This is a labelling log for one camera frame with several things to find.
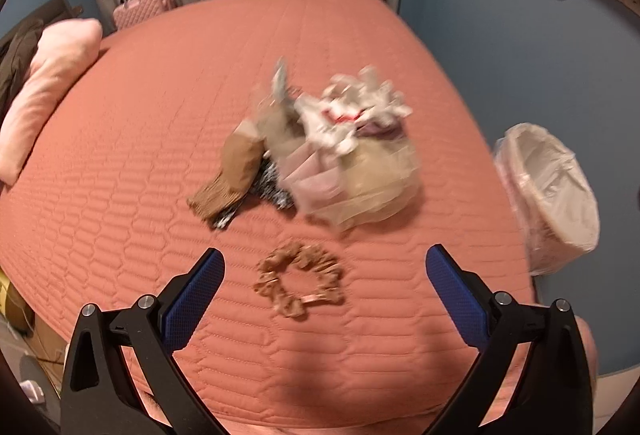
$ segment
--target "blue gripper pad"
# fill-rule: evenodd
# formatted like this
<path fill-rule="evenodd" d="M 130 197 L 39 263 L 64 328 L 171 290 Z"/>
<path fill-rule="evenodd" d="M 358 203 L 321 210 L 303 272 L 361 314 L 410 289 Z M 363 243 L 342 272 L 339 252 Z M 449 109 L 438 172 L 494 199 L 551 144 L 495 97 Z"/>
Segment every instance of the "blue gripper pad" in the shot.
<path fill-rule="evenodd" d="M 189 274 L 175 278 L 184 278 L 187 283 L 169 307 L 162 311 L 161 338 L 168 352 L 187 346 L 224 277 L 225 258 L 217 249 L 208 249 Z"/>
<path fill-rule="evenodd" d="M 436 244 L 427 251 L 427 276 L 460 336 L 470 347 L 482 351 L 489 343 L 487 312 L 465 283 L 465 274 L 447 253 Z"/>

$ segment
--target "screw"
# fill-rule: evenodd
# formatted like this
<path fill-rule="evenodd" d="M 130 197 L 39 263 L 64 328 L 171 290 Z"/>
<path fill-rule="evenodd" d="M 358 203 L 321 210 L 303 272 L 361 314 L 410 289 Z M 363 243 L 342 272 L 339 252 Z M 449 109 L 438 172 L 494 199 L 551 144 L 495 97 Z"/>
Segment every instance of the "screw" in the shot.
<path fill-rule="evenodd" d="M 82 316 L 91 316 L 95 312 L 95 305 L 93 303 L 88 303 L 84 307 L 82 307 Z"/>
<path fill-rule="evenodd" d="M 495 293 L 494 296 L 495 296 L 495 301 L 497 301 L 500 305 L 508 305 L 513 301 L 511 294 L 503 290 Z"/>
<path fill-rule="evenodd" d="M 569 310 L 571 310 L 571 305 L 569 305 L 569 302 L 562 298 L 556 300 L 556 307 L 558 307 L 558 310 L 561 310 L 562 312 L 569 312 Z"/>
<path fill-rule="evenodd" d="M 154 298 L 150 294 L 145 294 L 138 300 L 138 307 L 140 307 L 141 309 L 148 309 L 154 304 L 154 301 L 156 301 L 156 298 Z"/>

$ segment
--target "bed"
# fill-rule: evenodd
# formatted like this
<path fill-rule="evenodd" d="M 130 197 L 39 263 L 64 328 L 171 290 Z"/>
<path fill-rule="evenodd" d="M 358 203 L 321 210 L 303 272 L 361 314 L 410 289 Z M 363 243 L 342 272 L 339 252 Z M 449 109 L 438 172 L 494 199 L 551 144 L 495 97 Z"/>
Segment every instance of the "bed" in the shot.
<path fill-rule="evenodd" d="M 224 139 L 250 115 L 254 87 L 268 83 L 280 56 L 292 84 L 312 94 L 333 74 L 367 64 L 404 92 L 423 184 L 410 206 L 339 236 L 267 204 L 243 210 L 226 231 L 191 213 L 186 197 L 216 174 Z M 210 410 L 243 425 L 354 427 L 440 408 L 476 351 L 426 278 L 434 243 L 493 290 L 533 300 L 478 127 L 430 53 L 379 0 L 209 0 L 106 38 L 18 182 L 2 191 L 0 218 L 0 265 L 66 339 L 83 304 L 129 306 L 188 271 L 207 247 L 222 251 L 222 288 L 174 356 Z M 315 307 L 297 322 L 254 293 L 255 264 L 289 238 L 339 255 L 344 305 Z M 314 286 L 305 275 L 287 277 L 292 290 Z M 511 384 L 522 362 L 520 354 Z"/>

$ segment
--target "pink pillow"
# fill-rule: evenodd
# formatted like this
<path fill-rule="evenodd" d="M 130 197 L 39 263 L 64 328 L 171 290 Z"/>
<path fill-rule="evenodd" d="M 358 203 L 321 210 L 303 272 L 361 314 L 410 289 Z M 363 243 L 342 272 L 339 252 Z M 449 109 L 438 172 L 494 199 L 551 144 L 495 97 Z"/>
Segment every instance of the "pink pillow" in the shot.
<path fill-rule="evenodd" d="M 42 127 L 76 80 L 98 57 L 102 26 L 91 18 L 47 27 L 22 90 L 0 128 L 0 180 L 15 184 Z"/>

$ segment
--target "pile of clothes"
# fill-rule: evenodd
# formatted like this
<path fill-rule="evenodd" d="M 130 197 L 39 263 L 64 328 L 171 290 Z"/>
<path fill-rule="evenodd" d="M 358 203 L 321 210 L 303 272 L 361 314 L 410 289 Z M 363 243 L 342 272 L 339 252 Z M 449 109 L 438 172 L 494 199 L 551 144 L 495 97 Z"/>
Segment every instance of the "pile of clothes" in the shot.
<path fill-rule="evenodd" d="M 412 109 L 369 66 L 335 75 L 320 98 L 295 94 L 284 61 L 271 94 L 226 140 L 220 173 L 188 199 L 210 227 L 225 229 L 248 194 L 295 207 L 339 231 L 404 208 L 420 187 L 402 120 Z"/>

